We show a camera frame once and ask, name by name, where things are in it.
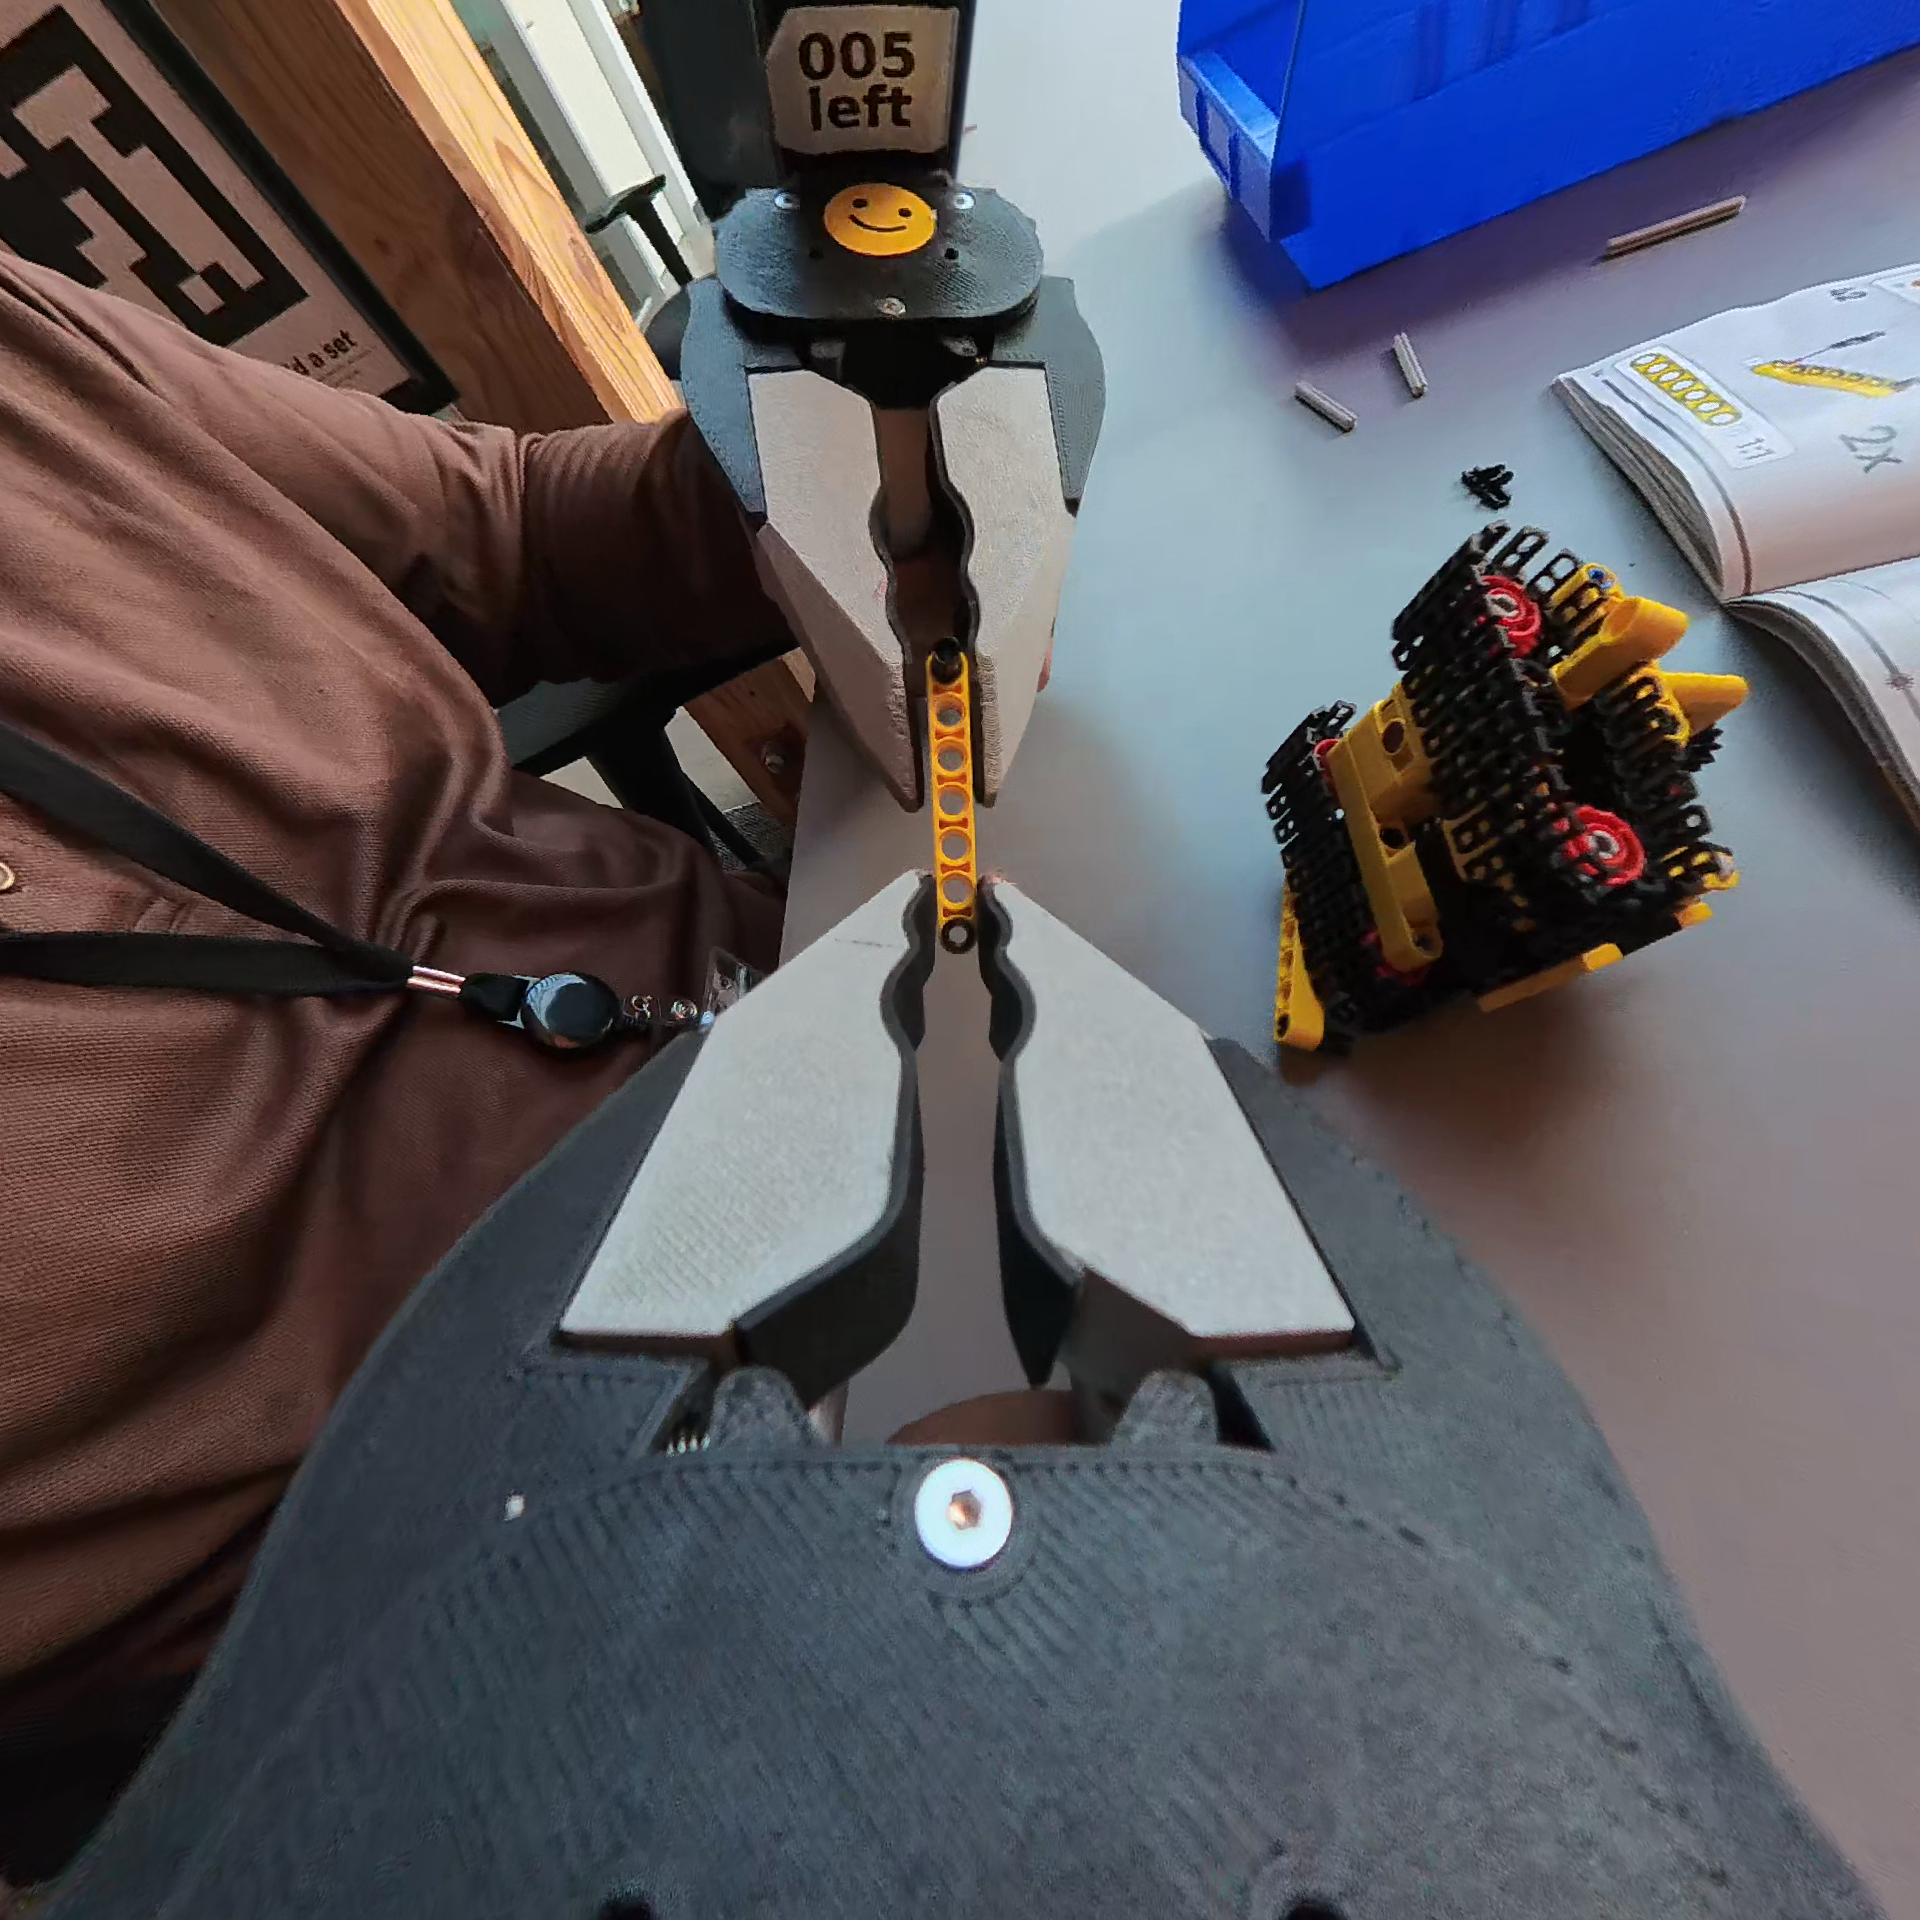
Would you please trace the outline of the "blue storage bin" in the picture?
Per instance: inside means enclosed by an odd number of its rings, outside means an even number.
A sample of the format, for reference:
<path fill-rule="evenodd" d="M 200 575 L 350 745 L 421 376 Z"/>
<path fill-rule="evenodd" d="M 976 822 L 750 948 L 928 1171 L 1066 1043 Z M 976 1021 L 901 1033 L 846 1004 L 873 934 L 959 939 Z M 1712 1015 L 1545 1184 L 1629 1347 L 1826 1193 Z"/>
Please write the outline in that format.
<path fill-rule="evenodd" d="M 1319 291 L 1914 41 L 1914 1 L 1184 1 L 1176 72 Z"/>

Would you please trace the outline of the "wooden post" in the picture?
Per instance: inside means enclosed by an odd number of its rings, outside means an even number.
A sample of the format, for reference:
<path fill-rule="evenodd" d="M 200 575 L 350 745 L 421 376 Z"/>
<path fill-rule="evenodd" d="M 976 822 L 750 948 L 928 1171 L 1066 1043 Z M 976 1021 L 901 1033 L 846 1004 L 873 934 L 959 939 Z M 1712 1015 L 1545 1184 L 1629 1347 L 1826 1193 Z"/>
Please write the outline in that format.
<path fill-rule="evenodd" d="M 656 353 L 446 1 L 157 1 L 448 375 L 519 431 L 678 412 Z"/>

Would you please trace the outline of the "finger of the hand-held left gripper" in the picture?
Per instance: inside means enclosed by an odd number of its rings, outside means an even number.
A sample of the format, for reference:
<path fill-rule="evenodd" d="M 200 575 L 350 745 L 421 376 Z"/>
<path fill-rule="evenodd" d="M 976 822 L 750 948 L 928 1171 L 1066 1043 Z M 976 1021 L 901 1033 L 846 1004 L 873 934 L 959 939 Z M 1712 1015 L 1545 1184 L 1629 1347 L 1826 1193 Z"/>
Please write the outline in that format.
<path fill-rule="evenodd" d="M 870 404 L 809 371 L 750 375 L 768 591 L 878 779 L 921 806 L 921 749 L 904 688 L 896 585 L 879 550 Z"/>
<path fill-rule="evenodd" d="M 931 401 L 931 446 L 962 526 L 976 793 L 997 801 L 1039 697 L 1071 549 L 1043 372 L 985 367 L 950 384 Z"/>

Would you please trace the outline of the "person's brown shirt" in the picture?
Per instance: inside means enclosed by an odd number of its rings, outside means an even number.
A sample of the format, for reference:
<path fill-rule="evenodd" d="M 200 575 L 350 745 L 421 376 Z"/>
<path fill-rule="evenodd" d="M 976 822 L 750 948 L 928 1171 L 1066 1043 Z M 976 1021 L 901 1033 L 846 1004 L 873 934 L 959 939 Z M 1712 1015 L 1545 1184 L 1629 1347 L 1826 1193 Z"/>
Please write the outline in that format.
<path fill-rule="evenodd" d="M 512 768 L 304 504 L 381 399 L 5 255 L 5 724 L 357 941 L 691 996 L 784 904 Z M 5 1899 L 152 1749 L 421 1277 L 658 1039 L 5 975 Z"/>

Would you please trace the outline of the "person's left forearm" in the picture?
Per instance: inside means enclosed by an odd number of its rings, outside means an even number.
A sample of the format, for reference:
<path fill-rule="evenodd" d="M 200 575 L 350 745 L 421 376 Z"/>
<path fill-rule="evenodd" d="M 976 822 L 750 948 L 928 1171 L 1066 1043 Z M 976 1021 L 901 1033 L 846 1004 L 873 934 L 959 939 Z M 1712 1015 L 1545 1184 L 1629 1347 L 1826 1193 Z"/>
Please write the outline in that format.
<path fill-rule="evenodd" d="M 794 647 L 682 413 L 523 437 L 362 406 L 311 516 L 490 707 L 537 683 L 709 691 Z"/>

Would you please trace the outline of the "yellow black lego bulldozer model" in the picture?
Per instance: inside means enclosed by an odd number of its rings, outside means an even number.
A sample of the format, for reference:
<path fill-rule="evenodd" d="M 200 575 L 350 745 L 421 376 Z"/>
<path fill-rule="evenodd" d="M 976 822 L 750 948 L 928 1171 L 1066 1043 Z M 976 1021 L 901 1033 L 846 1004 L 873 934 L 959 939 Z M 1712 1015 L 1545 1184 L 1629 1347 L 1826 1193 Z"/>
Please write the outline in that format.
<path fill-rule="evenodd" d="M 1542 527 L 1456 549 L 1394 616 L 1383 699 L 1309 710 L 1264 768 L 1279 1047 L 1494 1013 L 1712 918 L 1738 871 L 1697 777 L 1747 686 L 1670 668 L 1687 630 Z"/>

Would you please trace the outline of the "framed black white poster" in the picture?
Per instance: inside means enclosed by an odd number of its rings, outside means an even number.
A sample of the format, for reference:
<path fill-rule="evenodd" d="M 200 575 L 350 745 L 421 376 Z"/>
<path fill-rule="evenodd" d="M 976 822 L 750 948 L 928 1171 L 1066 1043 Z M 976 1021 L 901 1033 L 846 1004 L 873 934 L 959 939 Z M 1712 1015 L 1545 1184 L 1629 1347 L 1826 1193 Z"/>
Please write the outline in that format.
<path fill-rule="evenodd" d="M 1 5 L 1 245 L 333 391 L 456 397 L 152 5 Z"/>

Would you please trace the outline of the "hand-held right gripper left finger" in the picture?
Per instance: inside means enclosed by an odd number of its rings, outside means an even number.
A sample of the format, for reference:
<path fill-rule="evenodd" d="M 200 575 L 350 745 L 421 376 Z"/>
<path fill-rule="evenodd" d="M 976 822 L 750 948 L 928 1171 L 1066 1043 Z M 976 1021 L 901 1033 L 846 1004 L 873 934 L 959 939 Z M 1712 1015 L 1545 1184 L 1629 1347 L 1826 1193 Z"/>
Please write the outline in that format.
<path fill-rule="evenodd" d="M 706 1031 L 559 1316 L 569 1347 L 818 1405 L 918 1294 L 930 879 L 904 871 Z"/>

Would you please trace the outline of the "office chair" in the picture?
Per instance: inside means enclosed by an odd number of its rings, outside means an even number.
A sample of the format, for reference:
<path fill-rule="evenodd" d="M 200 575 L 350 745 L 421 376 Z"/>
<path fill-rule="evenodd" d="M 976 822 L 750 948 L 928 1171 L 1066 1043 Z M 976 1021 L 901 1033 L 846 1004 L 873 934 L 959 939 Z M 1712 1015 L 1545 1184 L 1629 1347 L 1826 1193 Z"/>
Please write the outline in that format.
<path fill-rule="evenodd" d="M 789 884 L 789 859 L 760 852 L 680 768 L 666 739 L 678 699 L 643 677 L 543 680 L 496 709 L 512 766 L 547 777 L 587 761 L 625 811 L 682 831 L 733 872 Z"/>

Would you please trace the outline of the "black badge reel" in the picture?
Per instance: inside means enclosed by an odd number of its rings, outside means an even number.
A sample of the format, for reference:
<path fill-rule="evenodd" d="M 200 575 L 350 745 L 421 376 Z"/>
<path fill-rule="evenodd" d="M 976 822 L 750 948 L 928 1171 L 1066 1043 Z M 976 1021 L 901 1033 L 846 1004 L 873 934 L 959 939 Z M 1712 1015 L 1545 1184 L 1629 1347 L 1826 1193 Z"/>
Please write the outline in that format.
<path fill-rule="evenodd" d="M 718 951 L 694 998 L 623 993 L 598 975 L 558 972 L 471 974 L 461 977 L 454 1001 L 474 1016 L 519 1031 L 539 1048 L 587 1054 L 617 1043 L 702 1033 L 760 981 L 759 969 Z"/>

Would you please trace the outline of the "lego instruction booklet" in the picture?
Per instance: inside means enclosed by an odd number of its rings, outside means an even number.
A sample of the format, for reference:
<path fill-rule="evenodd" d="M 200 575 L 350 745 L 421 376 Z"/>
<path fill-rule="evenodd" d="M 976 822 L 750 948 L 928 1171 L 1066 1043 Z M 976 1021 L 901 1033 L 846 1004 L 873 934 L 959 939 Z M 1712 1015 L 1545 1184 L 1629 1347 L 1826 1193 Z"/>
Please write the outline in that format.
<path fill-rule="evenodd" d="M 1551 384 L 1703 585 L 1785 640 L 1918 816 L 1918 265 L 1832 278 Z"/>

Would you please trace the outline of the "yellow lego beam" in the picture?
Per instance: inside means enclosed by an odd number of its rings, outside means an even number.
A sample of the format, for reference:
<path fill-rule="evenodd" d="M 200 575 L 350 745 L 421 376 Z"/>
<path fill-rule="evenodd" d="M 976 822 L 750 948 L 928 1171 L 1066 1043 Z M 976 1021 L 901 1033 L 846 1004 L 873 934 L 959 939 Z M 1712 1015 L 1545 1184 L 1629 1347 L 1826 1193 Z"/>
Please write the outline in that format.
<path fill-rule="evenodd" d="M 976 779 L 968 653 L 950 636 L 926 659 L 926 726 L 935 932 L 962 956 L 976 945 Z"/>

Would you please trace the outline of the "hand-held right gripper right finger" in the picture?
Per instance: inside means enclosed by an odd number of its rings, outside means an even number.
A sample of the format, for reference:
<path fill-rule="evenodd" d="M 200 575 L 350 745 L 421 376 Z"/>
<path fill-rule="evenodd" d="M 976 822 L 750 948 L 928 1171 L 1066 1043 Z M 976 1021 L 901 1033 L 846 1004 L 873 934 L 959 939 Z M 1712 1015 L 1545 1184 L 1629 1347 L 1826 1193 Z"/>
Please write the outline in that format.
<path fill-rule="evenodd" d="M 1011 883 L 981 903 L 999 1280 L 1031 1385 L 1344 1353 L 1354 1313 L 1193 1019 Z"/>

